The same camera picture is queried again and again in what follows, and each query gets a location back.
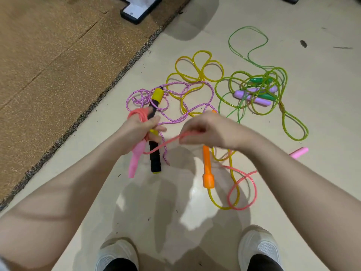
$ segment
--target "white object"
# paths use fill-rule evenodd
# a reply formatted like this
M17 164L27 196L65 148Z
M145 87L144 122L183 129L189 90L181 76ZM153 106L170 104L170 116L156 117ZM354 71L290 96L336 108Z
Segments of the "white object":
M129 5L123 9L121 16L135 24L143 18L162 0L125 0Z
M245 229L245 234L238 245L238 263L241 270L247 270L253 255L269 256L281 267L277 242L270 232L257 225Z
M112 260L119 258L132 261L139 270L138 256L134 247L126 240L118 240L99 250L95 271L104 271Z

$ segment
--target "forearm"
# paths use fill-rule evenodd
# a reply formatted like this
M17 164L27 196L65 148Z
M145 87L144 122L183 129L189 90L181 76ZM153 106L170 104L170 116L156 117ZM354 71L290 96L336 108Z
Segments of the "forearm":
M25 270L51 270L122 154L119 139L112 135L9 210L0 219L0 255Z
M361 202L255 134L242 148L300 235L331 270L360 270Z

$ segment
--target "right hand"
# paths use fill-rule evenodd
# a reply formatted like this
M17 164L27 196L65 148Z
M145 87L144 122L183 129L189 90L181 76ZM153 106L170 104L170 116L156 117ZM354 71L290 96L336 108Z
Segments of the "right hand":
M192 131L200 134L185 136L179 142L232 150L242 150L248 144L250 137L255 134L248 127L211 111L191 118L184 124L180 133Z

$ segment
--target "pink jump rope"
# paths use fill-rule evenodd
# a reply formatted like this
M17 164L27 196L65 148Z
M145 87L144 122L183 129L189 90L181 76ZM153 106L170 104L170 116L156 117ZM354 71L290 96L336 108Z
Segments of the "pink jump rope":
M200 107L200 106L205 106L204 111L206 110L206 108L207 108L208 106L210 106L213 110L215 110L215 108L210 104L210 102L212 101L213 96L214 96L214 89L213 89L213 87L212 87L209 83L207 83L207 82L205 82L205 81L198 81L198 82L195 82L195 83L193 83L193 84L188 84L188 83L185 83L185 82L182 82L182 81L175 81L175 82L172 82L172 83L164 84L164 85L162 85L162 87L169 86L169 85L173 85L173 84L184 84L186 87L185 87L185 89L183 89L182 92L174 92L174 91L168 90L170 93L173 93L173 94L175 94L175 95L180 95L180 96L181 96L181 95L184 95L185 93L187 93L187 91L189 91L190 86L195 85L195 84L199 84L199 83L203 83L203 84L205 84L206 86L208 86L208 87L211 89L211 91L212 91L212 96L211 96L211 98L210 98L210 101L209 101L208 103L199 104L199 105L197 105L197 106L195 106L195 107L193 107L192 109L189 109L189 110L188 110L187 106L186 106L185 103L184 103L185 107L187 108L187 113L183 114L183 116L181 116L181 117L180 117L179 119L177 119L177 120L172 120L172 119L170 119L168 116L166 116L166 115L164 114L164 112L163 112L163 111L167 110L168 107L169 107L169 102L168 102L167 98L166 98L165 96L163 96L163 98L164 98L164 99L166 100L166 102L167 102L167 107L166 107L166 108L159 108L159 107L157 107L157 106L154 106L154 107L155 107L156 109L158 109L158 110L161 112L161 114L164 115L164 116L169 120L169 122L162 122L162 123L159 123L159 125L167 124L167 123L180 123L180 122L184 121L185 118L187 118L189 112L192 112L194 109L196 109L196 108L198 108L198 107ZM130 111L130 113L129 113L129 115L128 115L128 118L130 118L130 117L131 117L132 115L134 115L134 114L138 114L138 115L139 115L139 119L140 119L141 122L145 122L145 121L148 120L148 110L147 110L147 109L138 108L138 109L135 109L135 110L130 110L129 107L128 107L128 103L129 103L130 99L132 99L132 101L133 101L135 104L140 104L141 107L143 107L144 105L147 105L147 104L149 104L149 103L152 103L152 101L151 101L151 95L152 95L152 92L153 92L155 89L156 89L156 88L154 88L154 89L152 89L152 90L150 90L150 91L145 90L145 89L137 90L137 91L134 91L134 92L128 97L127 103L126 103L126 108ZM139 93L139 92L140 92L141 99L138 100L138 99L136 99L135 97L133 97L133 95L136 94L136 93ZM140 141L140 142L134 147L134 149L132 150L133 155L132 155L132 157L131 157L130 164L129 164L128 177L129 177L129 178L133 178L133 177L134 177L134 175L135 175L135 173L136 173L136 171L137 171L137 167L138 167L138 162L139 162L140 156L141 156L142 154L151 154L151 153L159 150L159 148L161 148L161 147L164 147L164 148L165 148L164 154L163 154L163 158L164 158L164 160L166 161L166 163L169 165L168 161L167 161L166 158L165 158L165 154L166 154L166 152L167 152L167 151L166 151L166 145L169 144L169 143L171 143L171 142L173 142L173 141L175 141L175 140L178 139L178 138L181 139L181 138L183 138L183 137L185 137L185 136L188 136L188 135L197 135L197 132L185 132L185 133L183 133L182 135L178 135L178 136L175 136L175 137L171 138L170 140L167 140L166 142L164 141L164 137L163 137L162 134L161 134L163 143L162 143L161 145L159 145L158 147L156 147L155 149L149 151L149 152L145 152L145 151L144 151L144 150L145 150L145 147L146 147L147 140L148 140L148 137L145 136L144 139L143 139L142 141ZM290 156L291 156L292 158L294 158L294 159L297 159L298 157L302 156L303 154L305 154L305 153L307 153L307 152L308 152L308 148L307 148L307 147L301 147L300 149L298 149L298 150L296 150L295 152L291 153ZM245 172L243 172L243 171L241 171L241 170L238 170L237 168L234 168L234 167L230 167L230 166L226 166L226 165L223 165L223 167L224 167L224 168L228 168L228 169L232 169L232 170L234 170L234 171L236 171L236 172L244 175L242 178L240 178L240 179L232 186L232 188L231 188L230 191L228 192L228 195L227 195L228 205L229 205L232 209L234 209L234 210L244 210L244 209L249 208L249 207L256 201L256 198L257 198L257 187L256 187L256 184L255 184L254 180L252 179L251 175L257 173L258 171L255 170L255 171L250 172L250 173L245 173ZM241 207L241 208L237 208L237 207L233 206L233 204L231 203L230 196L231 196L232 192L234 191L234 189L237 187L237 185L238 185L241 181L243 181L244 179L247 179L247 178L252 182L252 184L253 184L253 186L254 186L254 188L255 188L255 196L254 196L253 200L252 200L248 205L246 205L246 206L244 206L244 207Z

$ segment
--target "beige floor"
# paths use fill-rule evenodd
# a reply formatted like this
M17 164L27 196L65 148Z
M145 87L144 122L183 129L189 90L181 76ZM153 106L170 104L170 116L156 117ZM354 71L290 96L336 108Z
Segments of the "beige floor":
M309 147L309 153L300 161L361 199L361 126L357 123L361 113L360 23L361 5L353 0L300 0L294 6L280 0L193 0L11 206L110 136L126 119L127 96L134 90L163 84L179 56L206 49L223 64L226 75L236 70L258 73L257 68L228 49L228 36L246 25L256 26L268 35L269 44L252 58L287 70L284 104L303 120L310 135L302 144L288 138L278 109L264 117L248 113L243 123L287 152ZM307 43L307 48L301 46L300 40ZM246 54L260 41L255 33L245 32L233 44ZM180 69L192 72L187 63L180 64ZM219 76L219 70L210 67L207 74ZM219 89L226 91L226 86ZM189 96L187 104L191 107L209 97L209 91L204 89ZM170 103L169 116L178 118L178 102ZM292 133L300 134L292 122L287 123ZM166 137L178 134L181 126L170 126ZM250 209L219 211L202 187L200 148L172 144L169 161L171 166L163 165L164 171L155 176L150 173L148 158L144 158L137 176L129 180L129 156L119 159L54 270L93 270L98 248L114 236L133 240L140 252L142 270L239 270L237 244L242 229L250 224L273 233L285 270L327 270L296 232L260 176L254 177L259 197ZM244 171L254 168L240 154L234 158L234 166ZM224 202L230 187L229 174L215 170L215 175L216 199ZM247 196L244 188L243 198Z

